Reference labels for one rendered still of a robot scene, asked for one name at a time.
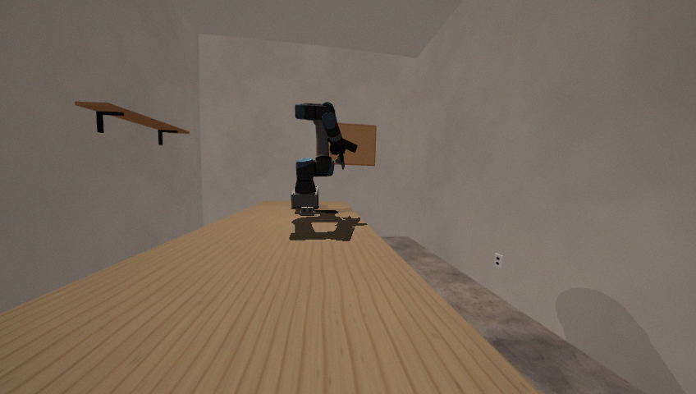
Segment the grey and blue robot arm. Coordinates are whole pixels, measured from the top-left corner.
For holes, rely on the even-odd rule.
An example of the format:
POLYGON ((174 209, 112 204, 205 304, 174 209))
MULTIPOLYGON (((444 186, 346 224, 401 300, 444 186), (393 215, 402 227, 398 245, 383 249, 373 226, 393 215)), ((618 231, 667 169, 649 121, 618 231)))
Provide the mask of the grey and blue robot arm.
MULTIPOLYGON (((315 160, 312 158, 301 158, 296 161, 297 181, 295 192, 311 194, 316 191, 314 176, 331 176, 333 174, 334 160, 329 156, 327 139, 329 138, 331 142, 337 142, 341 139, 341 131, 337 124, 335 109, 331 103, 304 104, 295 105, 295 118, 314 120, 318 156, 315 160)), ((345 139, 342 139, 338 145, 353 153, 355 153, 358 146, 345 139)))

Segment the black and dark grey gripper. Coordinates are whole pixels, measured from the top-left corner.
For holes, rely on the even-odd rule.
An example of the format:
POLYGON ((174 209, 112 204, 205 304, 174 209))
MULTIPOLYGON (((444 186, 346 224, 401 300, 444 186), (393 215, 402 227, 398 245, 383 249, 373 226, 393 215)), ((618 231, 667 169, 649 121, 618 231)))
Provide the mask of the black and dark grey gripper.
POLYGON ((336 163, 341 164, 342 170, 344 170, 345 167, 345 162, 344 162, 344 156, 343 154, 345 153, 346 149, 342 148, 341 146, 338 145, 342 140, 342 137, 340 140, 337 142, 331 142, 329 138, 327 139, 327 142, 331 142, 330 144, 330 151, 332 154, 338 155, 338 159, 335 160, 336 163))

